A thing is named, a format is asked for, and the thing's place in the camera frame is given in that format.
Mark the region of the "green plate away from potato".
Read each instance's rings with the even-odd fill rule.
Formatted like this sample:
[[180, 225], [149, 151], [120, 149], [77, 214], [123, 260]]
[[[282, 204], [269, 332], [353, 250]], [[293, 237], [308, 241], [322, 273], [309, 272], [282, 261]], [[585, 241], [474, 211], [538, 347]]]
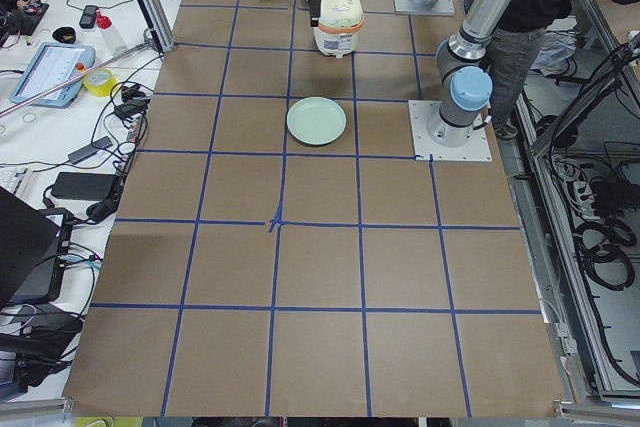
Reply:
[[286, 117], [289, 133], [298, 141], [322, 146], [337, 140], [345, 131], [347, 117], [335, 101], [324, 97], [307, 97], [295, 102]]

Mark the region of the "black power adapter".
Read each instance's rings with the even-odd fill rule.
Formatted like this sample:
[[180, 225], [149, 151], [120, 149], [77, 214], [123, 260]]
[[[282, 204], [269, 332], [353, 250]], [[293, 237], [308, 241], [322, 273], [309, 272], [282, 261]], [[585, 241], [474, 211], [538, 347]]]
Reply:
[[111, 194], [116, 181], [114, 174], [60, 172], [51, 195], [62, 200], [101, 201]]

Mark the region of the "person in dark clothes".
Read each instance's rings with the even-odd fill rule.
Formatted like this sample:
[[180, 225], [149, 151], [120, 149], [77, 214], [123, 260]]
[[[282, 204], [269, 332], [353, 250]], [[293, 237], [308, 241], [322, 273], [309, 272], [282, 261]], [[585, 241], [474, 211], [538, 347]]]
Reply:
[[497, 138], [511, 140], [518, 135], [509, 118], [540, 53], [546, 28], [571, 8], [570, 0], [511, 0], [499, 20], [484, 59], [493, 82], [490, 107]]

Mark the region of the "blue teach pendant tablet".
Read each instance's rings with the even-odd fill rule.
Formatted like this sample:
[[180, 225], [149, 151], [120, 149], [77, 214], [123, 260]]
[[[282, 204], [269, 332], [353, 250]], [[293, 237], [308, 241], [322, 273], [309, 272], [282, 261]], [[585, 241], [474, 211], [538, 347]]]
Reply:
[[[26, 71], [15, 85], [9, 97], [12, 103], [23, 102], [43, 91], [69, 80], [79, 74], [78, 62], [92, 67], [95, 62], [95, 49], [88, 45], [62, 43], [41, 44]], [[50, 93], [31, 105], [66, 108], [75, 99], [81, 89], [81, 80]]]

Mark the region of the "white rice cooker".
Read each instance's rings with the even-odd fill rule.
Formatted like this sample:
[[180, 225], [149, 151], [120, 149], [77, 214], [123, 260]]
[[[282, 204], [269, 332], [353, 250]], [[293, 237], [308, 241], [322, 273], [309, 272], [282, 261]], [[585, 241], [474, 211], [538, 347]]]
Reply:
[[353, 53], [363, 24], [360, 0], [321, 0], [320, 19], [313, 28], [317, 48], [336, 58]]

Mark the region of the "yellow tape roll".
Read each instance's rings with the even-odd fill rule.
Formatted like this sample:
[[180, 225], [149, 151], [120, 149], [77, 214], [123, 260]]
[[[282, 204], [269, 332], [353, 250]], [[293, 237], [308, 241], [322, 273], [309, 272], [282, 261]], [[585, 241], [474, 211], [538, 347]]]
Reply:
[[82, 83], [91, 95], [103, 98], [111, 95], [117, 80], [109, 69], [99, 68], [85, 74]]

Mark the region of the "red cap spray bottle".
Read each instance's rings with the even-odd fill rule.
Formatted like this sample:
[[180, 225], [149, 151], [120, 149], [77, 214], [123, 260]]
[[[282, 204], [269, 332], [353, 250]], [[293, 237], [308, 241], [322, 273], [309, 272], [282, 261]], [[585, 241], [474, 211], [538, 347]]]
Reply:
[[96, 12], [96, 26], [98, 27], [104, 42], [114, 54], [120, 54], [126, 50], [126, 44], [111, 19], [100, 10]]

